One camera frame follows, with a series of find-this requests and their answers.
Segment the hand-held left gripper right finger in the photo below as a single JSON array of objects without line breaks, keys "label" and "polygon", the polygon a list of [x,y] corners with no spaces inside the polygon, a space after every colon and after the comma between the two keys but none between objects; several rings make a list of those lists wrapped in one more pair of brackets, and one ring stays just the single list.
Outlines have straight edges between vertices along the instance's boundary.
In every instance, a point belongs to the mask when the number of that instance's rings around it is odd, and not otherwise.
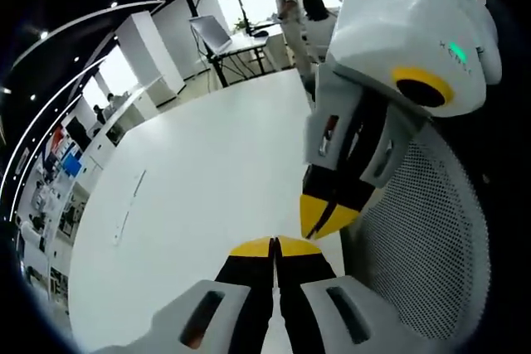
[{"label": "hand-held left gripper right finger", "polygon": [[276,238],[280,311],[294,353],[414,353],[397,310],[351,276],[339,277],[307,240]]}]

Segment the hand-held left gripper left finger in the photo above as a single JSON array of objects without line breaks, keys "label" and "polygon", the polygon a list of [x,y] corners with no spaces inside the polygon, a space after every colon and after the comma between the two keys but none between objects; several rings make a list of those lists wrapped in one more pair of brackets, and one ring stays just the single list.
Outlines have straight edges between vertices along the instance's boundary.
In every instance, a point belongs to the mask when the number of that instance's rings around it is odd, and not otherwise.
[{"label": "hand-held left gripper left finger", "polygon": [[158,310],[149,330],[98,353],[260,353],[273,313],[276,239],[237,246],[214,280]]}]

